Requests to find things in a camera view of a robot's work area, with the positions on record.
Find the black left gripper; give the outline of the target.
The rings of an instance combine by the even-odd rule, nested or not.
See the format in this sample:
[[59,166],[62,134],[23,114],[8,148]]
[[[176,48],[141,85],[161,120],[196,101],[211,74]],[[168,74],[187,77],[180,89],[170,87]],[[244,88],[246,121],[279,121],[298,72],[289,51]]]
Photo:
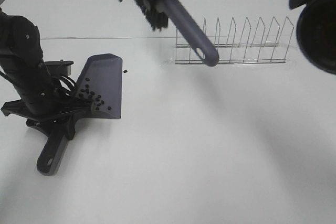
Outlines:
[[76,133],[75,124],[78,120],[91,115],[91,101],[75,99],[70,104],[59,104],[56,109],[46,115],[34,115],[22,100],[5,102],[1,108],[5,116],[11,114],[26,118],[26,125],[36,129],[46,136],[60,128],[68,140],[72,140]]

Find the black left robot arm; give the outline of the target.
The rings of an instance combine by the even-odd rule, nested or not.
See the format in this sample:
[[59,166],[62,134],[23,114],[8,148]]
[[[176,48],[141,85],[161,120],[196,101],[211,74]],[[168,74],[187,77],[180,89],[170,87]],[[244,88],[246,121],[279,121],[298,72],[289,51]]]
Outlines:
[[90,108],[87,99],[77,97],[78,85],[67,73],[72,63],[45,62],[38,27],[23,16],[1,12],[1,77],[20,97],[4,103],[5,116],[26,118],[46,135],[58,129],[72,140],[76,121]]

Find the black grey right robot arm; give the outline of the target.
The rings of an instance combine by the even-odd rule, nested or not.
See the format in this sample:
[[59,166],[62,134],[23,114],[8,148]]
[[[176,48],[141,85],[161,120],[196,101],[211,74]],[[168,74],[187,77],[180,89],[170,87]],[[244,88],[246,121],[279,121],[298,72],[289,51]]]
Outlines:
[[[153,30],[172,21],[203,63],[219,63],[217,49],[179,0],[134,1]],[[335,74],[335,0],[289,0],[290,9],[300,6],[296,37],[301,52],[312,65]]]

